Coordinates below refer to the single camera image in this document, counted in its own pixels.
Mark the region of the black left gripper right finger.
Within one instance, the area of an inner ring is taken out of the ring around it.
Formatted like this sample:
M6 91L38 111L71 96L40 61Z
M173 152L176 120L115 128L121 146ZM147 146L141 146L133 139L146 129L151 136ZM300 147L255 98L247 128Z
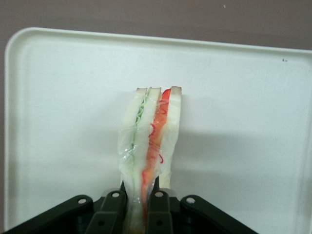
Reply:
M181 200L158 190L152 192L147 234L254 234L256 231L197 195Z

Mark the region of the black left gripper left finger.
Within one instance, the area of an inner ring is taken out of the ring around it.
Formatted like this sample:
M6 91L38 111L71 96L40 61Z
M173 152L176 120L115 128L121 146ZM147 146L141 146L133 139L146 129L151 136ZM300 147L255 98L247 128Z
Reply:
M7 231L6 234L120 234L127 205L121 190L93 201L77 195Z

